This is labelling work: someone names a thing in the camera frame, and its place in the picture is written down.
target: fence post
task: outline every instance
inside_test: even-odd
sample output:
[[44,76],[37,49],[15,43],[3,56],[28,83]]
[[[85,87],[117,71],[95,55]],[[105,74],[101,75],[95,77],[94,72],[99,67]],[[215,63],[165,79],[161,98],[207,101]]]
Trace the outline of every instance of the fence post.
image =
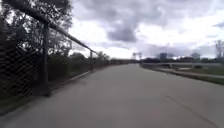
[[93,51],[90,50],[90,71],[93,71]]
[[44,38],[43,38],[43,73],[42,73],[42,86],[43,86],[43,92],[44,96],[50,96],[51,91],[48,87],[48,42],[49,42],[49,24],[44,24]]

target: road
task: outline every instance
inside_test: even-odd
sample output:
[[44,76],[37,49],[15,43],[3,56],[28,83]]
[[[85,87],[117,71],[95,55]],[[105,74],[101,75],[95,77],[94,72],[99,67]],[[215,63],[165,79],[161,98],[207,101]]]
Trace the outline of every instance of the road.
[[113,66],[32,103],[4,128],[223,128],[224,87]]

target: overcast sky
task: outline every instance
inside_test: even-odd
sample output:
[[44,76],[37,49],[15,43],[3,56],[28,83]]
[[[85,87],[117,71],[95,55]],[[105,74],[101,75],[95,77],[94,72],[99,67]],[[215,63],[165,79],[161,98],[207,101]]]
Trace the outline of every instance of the overcast sky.
[[[69,33],[111,57],[160,52],[215,56],[224,39],[224,0],[72,0]],[[88,54],[80,47],[75,49]]]

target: tree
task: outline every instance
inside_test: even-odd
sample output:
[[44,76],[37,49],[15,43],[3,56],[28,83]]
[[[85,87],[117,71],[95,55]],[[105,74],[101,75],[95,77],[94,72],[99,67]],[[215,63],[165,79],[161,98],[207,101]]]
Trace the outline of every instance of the tree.
[[191,54],[191,57],[194,58],[195,60],[198,60],[201,58],[201,55],[197,52],[194,52]]
[[167,56],[168,56],[168,54],[165,53],[165,52],[159,54],[159,58],[160,58],[161,60],[165,60],[165,59],[167,59]]
[[174,57],[174,54],[173,53],[167,53],[167,58],[172,59],[173,57]]
[[69,58],[72,60],[85,60],[85,56],[79,52],[74,52]]
[[221,59],[224,57],[224,41],[218,40],[215,44],[216,48],[216,57]]

